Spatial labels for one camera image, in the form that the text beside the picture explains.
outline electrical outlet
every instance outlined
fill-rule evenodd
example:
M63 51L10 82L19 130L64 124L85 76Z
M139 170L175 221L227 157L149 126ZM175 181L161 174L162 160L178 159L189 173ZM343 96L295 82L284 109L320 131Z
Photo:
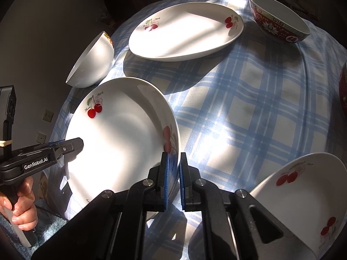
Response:
M47 122L52 122L53 115L54 115L54 112L47 109L47 110L44 112L44 115L43 115L43 118L42 118L42 119L43 119L44 121L47 121Z
M46 135L38 132L38 136L36 138L36 142L38 143L44 143L46 141Z

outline metal bolt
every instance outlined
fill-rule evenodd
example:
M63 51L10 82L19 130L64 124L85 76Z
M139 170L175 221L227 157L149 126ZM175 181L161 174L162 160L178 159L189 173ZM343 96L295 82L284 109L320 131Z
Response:
M101 194L103 198L110 198L112 196L112 191L111 190L104 190Z
M245 198L247 196L247 192L245 190L237 190L236 194L241 198Z
M198 186L204 186L206 184L206 180L204 179L196 179L195 180L195 183L198 185Z
M142 181L142 184L143 184L144 186L146 186L146 187L150 187L151 185L154 184L154 182L153 182L153 180L151 180L151 179L145 179L145 180Z

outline tablecloth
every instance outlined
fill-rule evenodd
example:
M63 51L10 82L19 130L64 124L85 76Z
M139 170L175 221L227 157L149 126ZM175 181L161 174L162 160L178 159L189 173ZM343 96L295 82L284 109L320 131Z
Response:
M129 51L131 32L147 16L192 1L234 9L245 25L241 36L219 52L182 62L145 60ZM143 8L112 35L116 62L101 83L133 76L157 86L176 115L181 151L187 153L189 165L221 189L251 191L307 153L327 151L345 162L338 80L347 51L327 32L306 23L311 35L285 44L260 31L248 0L160 1ZM65 138L74 110L92 88L71 90L51 141ZM59 166L50 171L50 187L56 189L51 196L71 218L79 206L66 193L68 184ZM61 204L63 193L68 204ZM202 232L197 230L201 214L183 212L176 193L168 210L147 223L144 259L204 259Z

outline red bowl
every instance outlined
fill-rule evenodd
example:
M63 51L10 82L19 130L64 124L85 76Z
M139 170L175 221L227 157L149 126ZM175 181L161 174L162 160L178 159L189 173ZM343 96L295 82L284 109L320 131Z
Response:
M249 5L254 20L267 34L288 43L300 42L311 34L301 17L276 0L249 0Z
M339 94L342 110L347 118L347 64L342 67L339 82Z

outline hand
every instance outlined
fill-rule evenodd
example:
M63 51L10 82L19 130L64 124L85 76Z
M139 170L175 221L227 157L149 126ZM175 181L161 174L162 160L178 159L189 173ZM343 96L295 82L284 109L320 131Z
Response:
M38 223L38 214L34 205L35 197L32 191L33 178L27 177L20 188L18 189L18 202L14 205L12 222L19 225L19 229L29 231L35 228ZM0 192L0 212L7 218L5 210L6 207L12 210L11 202L8 198Z

